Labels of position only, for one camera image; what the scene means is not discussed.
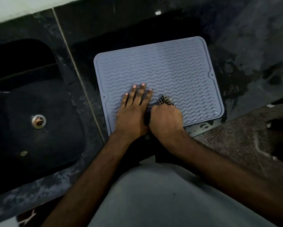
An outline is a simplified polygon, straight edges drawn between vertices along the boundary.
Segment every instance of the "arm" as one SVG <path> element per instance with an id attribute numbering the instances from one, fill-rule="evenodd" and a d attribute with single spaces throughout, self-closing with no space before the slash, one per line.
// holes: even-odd
<path id="1" fill-rule="evenodd" d="M 174 106 L 153 107 L 150 129 L 171 154 L 195 168 L 208 184 L 283 226 L 283 190 L 191 138 L 183 129 L 180 111 Z"/>
<path id="2" fill-rule="evenodd" d="M 42 227 L 79 227 L 90 222 L 129 145 L 148 131 L 148 127 L 143 124 L 143 116 L 152 91 L 148 91 L 140 105 L 145 88 L 145 84 L 142 84 L 135 99 L 136 85 L 130 95 L 124 95 L 117 114 L 115 131 L 83 175 L 47 217 Z"/>

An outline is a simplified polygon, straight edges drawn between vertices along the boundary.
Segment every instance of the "hand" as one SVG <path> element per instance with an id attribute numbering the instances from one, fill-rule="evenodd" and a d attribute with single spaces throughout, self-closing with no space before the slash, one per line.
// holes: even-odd
<path id="1" fill-rule="evenodd" d="M 114 131 L 114 133 L 125 134 L 130 142 L 145 135 L 148 131 L 148 127 L 144 125 L 143 119 L 152 96 L 152 90 L 150 89 L 140 104 L 146 84 L 143 83 L 141 85 L 134 99 L 136 89 L 137 86 L 133 85 L 130 95 L 125 93 L 117 113 Z"/>
<path id="2" fill-rule="evenodd" d="M 149 127 L 162 144 L 182 131 L 185 133 L 180 110 L 165 103 L 152 107 Z"/>

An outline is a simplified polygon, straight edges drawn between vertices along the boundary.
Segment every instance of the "silicone drying mat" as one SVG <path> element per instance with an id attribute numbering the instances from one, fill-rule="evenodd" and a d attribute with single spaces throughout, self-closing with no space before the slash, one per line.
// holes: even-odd
<path id="1" fill-rule="evenodd" d="M 94 58 L 109 135 L 125 92 L 133 84 L 153 90 L 150 107 L 169 96 L 183 114 L 184 126 L 216 119 L 224 108 L 206 42 L 184 38 L 99 53 Z"/>

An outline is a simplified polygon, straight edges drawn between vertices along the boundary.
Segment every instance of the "black granite countertop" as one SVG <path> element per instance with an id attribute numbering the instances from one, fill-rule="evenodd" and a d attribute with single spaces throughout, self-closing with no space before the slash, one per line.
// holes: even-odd
<path id="1" fill-rule="evenodd" d="M 0 44 L 50 47 L 86 146 L 70 168 L 0 195 L 0 221 L 63 195 L 106 141 L 96 54 L 192 36 L 207 42 L 225 113 L 185 127 L 191 136 L 283 98 L 283 0 L 79 0 L 1 23 Z"/>

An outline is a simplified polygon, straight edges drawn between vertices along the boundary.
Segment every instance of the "sink basin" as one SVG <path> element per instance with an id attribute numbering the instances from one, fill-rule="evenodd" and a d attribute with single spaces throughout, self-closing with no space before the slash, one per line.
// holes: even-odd
<path id="1" fill-rule="evenodd" d="M 83 153 L 85 135 L 47 45 L 37 40 L 0 45 L 0 67 L 3 194 L 73 165 Z M 34 115 L 44 116 L 43 128 L 32 126 Z"/>

